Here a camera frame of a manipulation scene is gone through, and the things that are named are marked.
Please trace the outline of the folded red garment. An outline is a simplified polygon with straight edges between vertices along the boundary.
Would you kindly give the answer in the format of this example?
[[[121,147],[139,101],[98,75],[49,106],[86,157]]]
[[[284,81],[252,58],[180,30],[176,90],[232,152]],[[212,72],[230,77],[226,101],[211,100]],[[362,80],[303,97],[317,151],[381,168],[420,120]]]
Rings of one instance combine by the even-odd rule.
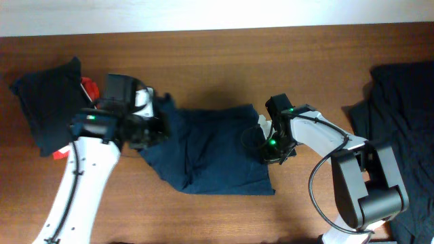
[[[100,90],[99,90],[97,84],[95,82],[93,82],[90,78],[82,77],[81,78],[81,86],[91,101],[94,101],[100,97]],[[71,150],[71,146],[67,145],[67,146],[57,150],[56,152],[54,152],[52,154],[52,156],[53,156],[54,160],[67,158],[70,150]]]

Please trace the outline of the folded black garment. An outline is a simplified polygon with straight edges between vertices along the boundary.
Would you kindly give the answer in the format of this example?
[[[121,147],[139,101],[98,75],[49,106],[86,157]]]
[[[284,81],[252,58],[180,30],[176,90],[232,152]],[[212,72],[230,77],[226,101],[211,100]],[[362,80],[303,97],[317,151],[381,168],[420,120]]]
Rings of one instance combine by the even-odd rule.
[[[92,104],[81,86],[81,62],[27,73],[9,87],[20,105],[42,157],[68,145],[72,118]]]

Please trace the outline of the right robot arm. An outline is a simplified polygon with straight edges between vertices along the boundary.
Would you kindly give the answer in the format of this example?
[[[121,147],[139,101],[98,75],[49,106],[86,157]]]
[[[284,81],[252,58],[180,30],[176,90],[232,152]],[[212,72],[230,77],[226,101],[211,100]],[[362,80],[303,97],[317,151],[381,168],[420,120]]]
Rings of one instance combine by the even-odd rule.
[[[270,120],[259,123],[265,136],[259,147],[263,163],[282,164],[295,156],[299,145],[321,156],[308,181],[315,209],[319,209],[313,194],[315,174],[326,162],[332,166],[338,217],[331,221],[318,212],[331,227],[319,236],[320,243],[368,243],[376,228],[409,207],[409,196],[388,142],[354,136],[308,104],[293,106],[285,94],[271,97],[265,107]]]

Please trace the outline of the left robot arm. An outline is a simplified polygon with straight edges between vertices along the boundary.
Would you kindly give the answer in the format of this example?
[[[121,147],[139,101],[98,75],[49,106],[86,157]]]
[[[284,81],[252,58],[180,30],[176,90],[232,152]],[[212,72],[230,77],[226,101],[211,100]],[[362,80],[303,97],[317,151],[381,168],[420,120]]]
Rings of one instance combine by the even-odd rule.
[[[137,78],[109,74],[103,97],[72,119],[70,153],[50,213],[35,243],[89,243],[106,183],[128,145],[133,150],[168,139],[157,93]]]

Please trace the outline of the dark blue shorts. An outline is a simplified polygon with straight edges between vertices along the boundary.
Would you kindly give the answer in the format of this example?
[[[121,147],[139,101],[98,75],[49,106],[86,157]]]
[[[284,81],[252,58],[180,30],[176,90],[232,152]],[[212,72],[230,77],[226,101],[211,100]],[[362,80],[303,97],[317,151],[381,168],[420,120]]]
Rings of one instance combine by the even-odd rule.
[[[170,136],[139,153],[172,188],[192,195],[274,195],[269,169],[253,149],[264,136],[251,104],[182,109],[169,94],[155,104],[168,117]]]

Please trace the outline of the dark blue clothes pile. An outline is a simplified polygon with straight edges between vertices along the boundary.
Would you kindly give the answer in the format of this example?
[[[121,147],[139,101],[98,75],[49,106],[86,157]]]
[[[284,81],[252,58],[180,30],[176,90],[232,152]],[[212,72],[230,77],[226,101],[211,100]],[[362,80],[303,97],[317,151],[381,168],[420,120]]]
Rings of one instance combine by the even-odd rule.
[[[398,243],[433,242],[433,62],[374,67],[368,97],[349,110],[355,135],[388,140],[409,208],[390,221]]]

